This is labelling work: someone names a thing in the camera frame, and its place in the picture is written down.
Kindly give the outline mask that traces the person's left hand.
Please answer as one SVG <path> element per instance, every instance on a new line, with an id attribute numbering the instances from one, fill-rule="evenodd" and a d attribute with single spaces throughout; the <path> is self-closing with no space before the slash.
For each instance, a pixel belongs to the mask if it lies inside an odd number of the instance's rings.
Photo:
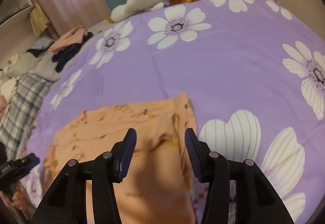
<path id="1" fill-rule="evenodd" d="M 22 191 L 22 186 L 20 183 L 15 184 L 15 192 L 12 197 L 12 205 L 22 211 L 28 210 L 29 203 L 25 198 L 25 194 Z"/>

